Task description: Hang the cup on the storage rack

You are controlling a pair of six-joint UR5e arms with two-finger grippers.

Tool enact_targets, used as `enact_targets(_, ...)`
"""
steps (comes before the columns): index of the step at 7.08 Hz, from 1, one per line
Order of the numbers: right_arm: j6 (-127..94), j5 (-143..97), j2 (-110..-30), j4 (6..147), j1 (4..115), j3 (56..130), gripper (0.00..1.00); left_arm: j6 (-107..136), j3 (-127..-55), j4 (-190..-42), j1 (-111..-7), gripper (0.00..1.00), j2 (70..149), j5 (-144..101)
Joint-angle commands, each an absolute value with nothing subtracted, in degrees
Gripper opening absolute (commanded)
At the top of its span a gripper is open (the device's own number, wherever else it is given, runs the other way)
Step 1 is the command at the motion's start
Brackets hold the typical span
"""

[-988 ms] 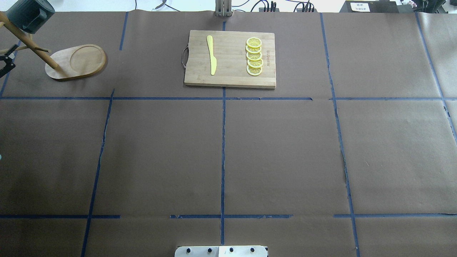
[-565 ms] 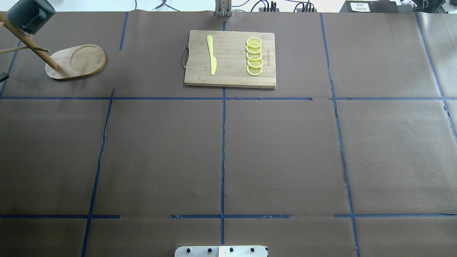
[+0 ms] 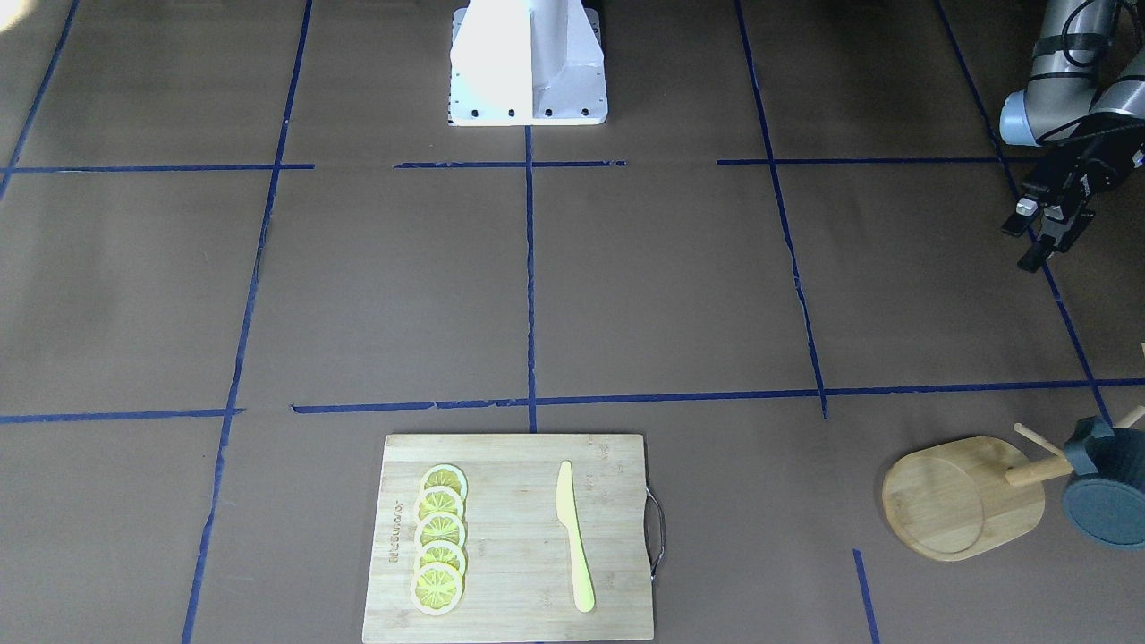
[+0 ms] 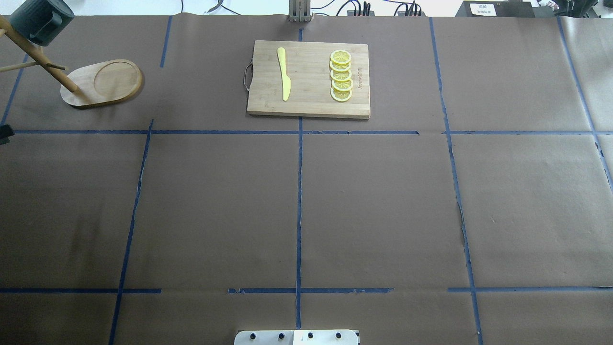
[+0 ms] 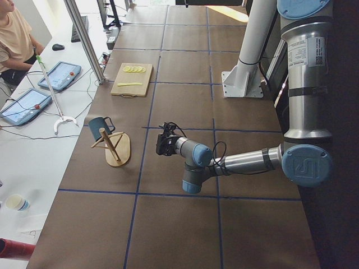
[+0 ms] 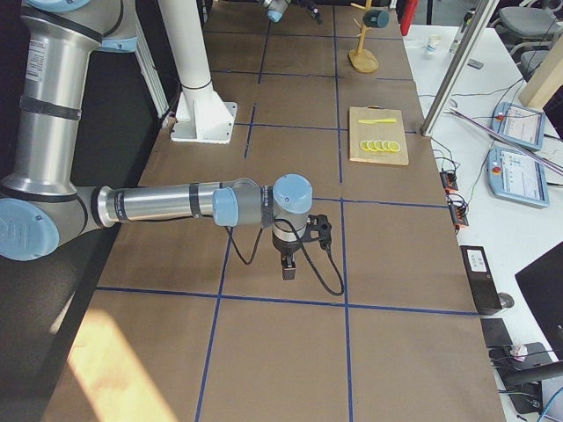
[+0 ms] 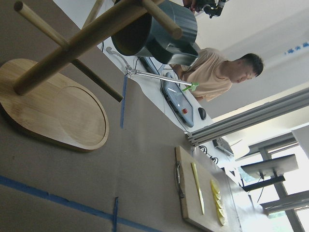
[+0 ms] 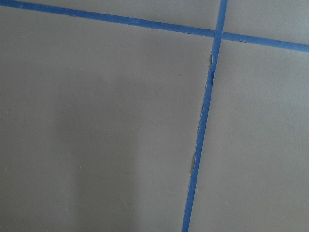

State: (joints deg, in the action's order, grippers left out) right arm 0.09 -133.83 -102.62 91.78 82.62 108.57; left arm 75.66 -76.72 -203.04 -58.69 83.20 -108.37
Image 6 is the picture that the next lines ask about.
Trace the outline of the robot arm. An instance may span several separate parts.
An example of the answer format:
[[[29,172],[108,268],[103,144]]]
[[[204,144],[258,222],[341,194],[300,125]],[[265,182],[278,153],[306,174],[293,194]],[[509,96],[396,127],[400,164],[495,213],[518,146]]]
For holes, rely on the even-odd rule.
[[[121,189],[72,184],[90,55],[135,50],[134,2],[24,1],[20,16],[31,39],[15,164],[1,182],[4,257],[41,258],[116,223],[208,217],[226,229],[270,228],[282,276],[294,278],[294,256],[310,242],[318,223],[311,214],[311,183],[303,176],[284,175],[272,186],[248,178]]]
[[[313,0],[260,0],[259,4],[266,10],[267,18],[274,23],[282,19],[285,11],[292,4],[305,8],[318,25],[323,23],[320,10]]]

